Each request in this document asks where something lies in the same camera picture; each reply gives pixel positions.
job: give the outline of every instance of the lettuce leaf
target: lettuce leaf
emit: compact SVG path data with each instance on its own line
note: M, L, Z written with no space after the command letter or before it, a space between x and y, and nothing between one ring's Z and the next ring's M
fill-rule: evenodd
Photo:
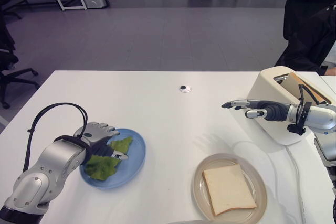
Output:
M110 147L116 151L127 153L133 137L129 136L120 141L112 141ZM85 172L94 179L106 180L117 172L116 166L121 161L109 156L92 155L86 164Z

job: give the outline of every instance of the chair wheel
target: chair wheel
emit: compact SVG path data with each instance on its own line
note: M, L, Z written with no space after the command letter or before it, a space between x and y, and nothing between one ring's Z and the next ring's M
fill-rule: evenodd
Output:
M10 106L7 102L3 102L3 103L2 103L2 107L3 107L4 109L9 109L11 106Z

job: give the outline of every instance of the white cable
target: white cable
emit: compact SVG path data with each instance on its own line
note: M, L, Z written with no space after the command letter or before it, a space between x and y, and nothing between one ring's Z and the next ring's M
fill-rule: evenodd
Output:
M301 182L300 182L300 171L299 171L299 167L298 164L296 163L292 152L290 151L290 149L288 148L288 146L285 145L286 151L293 163L293 166L295 168L295 173L296 173L296 187L297 187L297 191L298 191L298 199L299 199L299 205L300 205L300 213L301 213L301 220L302 220L302 224L306 224L306 217L305 217L305 213L304 213L304 205L303 205L303 200L302 200L302 195L301 195Z

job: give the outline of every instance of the robotic arm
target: robotic arm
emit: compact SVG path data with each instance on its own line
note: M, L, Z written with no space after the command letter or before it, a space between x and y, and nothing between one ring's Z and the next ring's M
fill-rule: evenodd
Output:
M237 100L222 105L222 108L232 107L235 107L235 110L251 108L245 113L247 118L288 121L291 124L287 130L299 135L305 132L304 126L308 126L315 134L315 146L327 168L336 195L336 106L330 104L311 106L311 102L296 105L259 100Z
M0 210L0 224L39 223L69 174L88 161L88 152L127 159L127 155L106 146L107 140L118 134L114 127L92 122L76 143L69 136L58 137L43 150L36 164L16 179L12 195Z

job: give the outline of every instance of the white bread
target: white bread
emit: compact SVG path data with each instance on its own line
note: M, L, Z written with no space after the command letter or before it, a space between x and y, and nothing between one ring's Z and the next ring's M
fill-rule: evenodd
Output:
M239 164L203 171L214 215L234 209L256 208Z

